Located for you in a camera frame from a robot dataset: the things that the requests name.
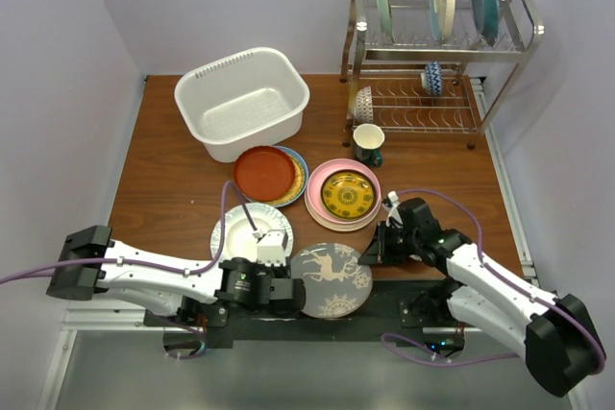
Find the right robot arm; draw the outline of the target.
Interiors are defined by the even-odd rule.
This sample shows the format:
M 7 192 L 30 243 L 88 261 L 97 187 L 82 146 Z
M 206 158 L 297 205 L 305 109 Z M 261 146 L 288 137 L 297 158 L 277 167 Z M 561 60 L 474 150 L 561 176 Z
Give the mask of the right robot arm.
M 397 266 L 413 259 L 444 275 L 402 301 L 403 319 L 479 328 L 523 359 L 534 380 L 556 397 L 603 371 L 606 352 L 582 300 L 517 277 L 483 251 L 481 240 L 442 229 L 421 198 L 401 200 L 391 192 L 381 203 L 387 217 L 360 264 Z

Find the grey reindeer plate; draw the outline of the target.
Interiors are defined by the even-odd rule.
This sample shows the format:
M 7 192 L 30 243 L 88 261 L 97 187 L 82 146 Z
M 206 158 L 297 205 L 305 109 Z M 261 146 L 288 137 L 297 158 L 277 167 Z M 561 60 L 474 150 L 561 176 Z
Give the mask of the grey reindeer plate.
M 360 253 L 340 243 L 319 243 L 301 249 L 290 260 L 290 274 L 306 289 L 302 313 L 315 319 L 348 316 L 369 298 L 373 279 Z

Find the pink plate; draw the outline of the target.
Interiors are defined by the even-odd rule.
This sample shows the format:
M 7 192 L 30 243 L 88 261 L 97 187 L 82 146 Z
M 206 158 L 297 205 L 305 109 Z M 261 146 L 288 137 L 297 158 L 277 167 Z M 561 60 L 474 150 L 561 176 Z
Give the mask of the pink plate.
M 321 189 L 321 186 L 324 180 L 326 179 L 328 175 L 332 174 L 333 172 L 339 171 L 339 170 L 358 171 L 359 173 L 362 173 L 364 176 L 366 176 L 369 180 L 371 180 L 377 189 L 377 198 L 376 198 L 375 206 L 380 207 L 382 194 L 381 194 L 381 186 L 380 186 L 380 183 L 379 183 L 379 180 L 376 174 L 373 171 L 371 171 L 367 166 L 361 164 L 358 161 L 347 159 L 347 158 L 336 158 L 333 160 L 326 161 L 322 163 L 321 165 L 319 165 L 313 171 L 313 173 L 311 174 L 309 178 L 309 180 L 313 180 L 315 182 L 315 185 L 311 189 L 310 197 L 311 197 L 313 205 L 316 207 L 316 210 L 321 215 L 337 223 L 347 222 L 347 221 L 342 221 L 340 219 L 336 219 L 335 217 L 331 216 L 330 213 L 324 208 L 320 200 L 320 189 Z

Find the yellow patterned plate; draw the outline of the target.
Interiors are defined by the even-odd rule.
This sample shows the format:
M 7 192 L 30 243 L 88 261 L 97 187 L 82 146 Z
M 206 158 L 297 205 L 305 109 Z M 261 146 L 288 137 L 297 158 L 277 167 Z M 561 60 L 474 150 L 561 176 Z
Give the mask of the yellow patterned plate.
M 375 206 L 377 189 L 358 171 L 339 170 L 328 175 L 320 189 L 320 200 L 331 216 L 342 221 L 365 217 Z

